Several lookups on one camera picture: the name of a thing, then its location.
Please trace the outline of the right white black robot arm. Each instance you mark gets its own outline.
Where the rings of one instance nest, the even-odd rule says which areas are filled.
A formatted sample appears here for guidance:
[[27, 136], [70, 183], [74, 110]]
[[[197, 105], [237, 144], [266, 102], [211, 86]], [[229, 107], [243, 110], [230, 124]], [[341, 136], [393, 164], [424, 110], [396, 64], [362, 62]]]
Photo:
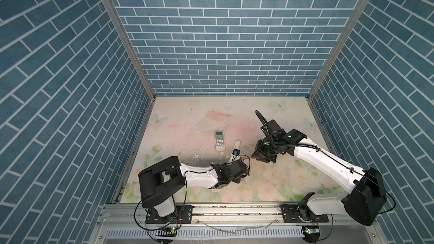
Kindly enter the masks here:
[[387, 202], [383, 176], [378, 170], [350, 164], [296, 129], [266, 134], [257, 142], [252, 157], [275, 163], [279, 154], [310, 163], [343, 188], [343, 192], [329, 195], [307, 193], [297, 207], [303, 221], [310, 222], [322, 215], [347, 215], [359, 224], [371, 226]]

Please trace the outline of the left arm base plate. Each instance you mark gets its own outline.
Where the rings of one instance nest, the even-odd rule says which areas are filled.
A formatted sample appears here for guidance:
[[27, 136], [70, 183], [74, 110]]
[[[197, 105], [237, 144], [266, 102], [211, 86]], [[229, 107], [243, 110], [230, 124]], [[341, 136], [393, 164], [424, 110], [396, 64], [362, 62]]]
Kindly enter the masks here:
[[149, 213], [146, 217], [147, 224], [190, 224], [193, 216], [193, 206], [191, 205], [175, 205], [175, 210], [166, 215], [161, 216], [160, 214], [165, 214], [166, 211], [158, 212], [154, 207], [149, 210]]

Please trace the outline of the white battery cover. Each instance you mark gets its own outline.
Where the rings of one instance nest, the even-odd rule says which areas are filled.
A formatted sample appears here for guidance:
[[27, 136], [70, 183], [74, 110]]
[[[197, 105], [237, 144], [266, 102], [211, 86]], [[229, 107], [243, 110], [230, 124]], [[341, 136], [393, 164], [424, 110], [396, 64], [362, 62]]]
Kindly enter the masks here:
[[241, 145], [241, 141], [235, 141], [234, 148], [239, 149]]

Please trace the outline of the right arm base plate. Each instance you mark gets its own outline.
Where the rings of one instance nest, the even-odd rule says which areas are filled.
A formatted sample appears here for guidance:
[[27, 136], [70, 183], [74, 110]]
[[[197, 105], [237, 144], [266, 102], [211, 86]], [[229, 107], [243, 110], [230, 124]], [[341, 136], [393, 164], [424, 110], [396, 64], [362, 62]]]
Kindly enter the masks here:
[[306, 206], [298, 203], [285, 203], [279, 206], [285, 223], [328, 223], [327, 215], [315, 215]]

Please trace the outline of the orange handled screwdriver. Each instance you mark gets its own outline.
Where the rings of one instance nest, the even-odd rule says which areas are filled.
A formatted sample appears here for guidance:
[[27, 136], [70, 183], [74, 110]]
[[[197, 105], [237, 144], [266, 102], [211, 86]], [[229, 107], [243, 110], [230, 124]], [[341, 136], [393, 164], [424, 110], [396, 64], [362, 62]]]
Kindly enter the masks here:
[[241, 156], [240, 159], [241, 160], [248, 160], [248, 159], [250, 159], [250, 160], [256, 160], [256, 158], [251, 158], [251, 157], [247, 157], [247, 156], [244, 156], [244, 155]]

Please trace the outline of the white remote control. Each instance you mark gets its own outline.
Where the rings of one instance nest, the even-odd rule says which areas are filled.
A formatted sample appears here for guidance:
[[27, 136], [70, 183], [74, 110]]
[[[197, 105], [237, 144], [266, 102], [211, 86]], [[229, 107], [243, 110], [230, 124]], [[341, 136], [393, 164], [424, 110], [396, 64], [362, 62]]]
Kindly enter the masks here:
[[215, 148], [216, 151], [225, 151], [226, 141], [224, 139], [223, 131], [215, 131]]

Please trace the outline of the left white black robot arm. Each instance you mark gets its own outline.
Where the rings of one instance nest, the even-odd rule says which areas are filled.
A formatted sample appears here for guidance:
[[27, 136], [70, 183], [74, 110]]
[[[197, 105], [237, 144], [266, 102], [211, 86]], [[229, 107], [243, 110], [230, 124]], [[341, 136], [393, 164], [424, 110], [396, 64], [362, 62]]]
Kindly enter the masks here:
[[174, 194], [182, 188], [222, 189], [249, 176], [250, 164], [241, 159], [208, 167], [188, 166], [176, 156], [168, 157], [138, 174], [141, 206], [161, 218], [175, 213]]

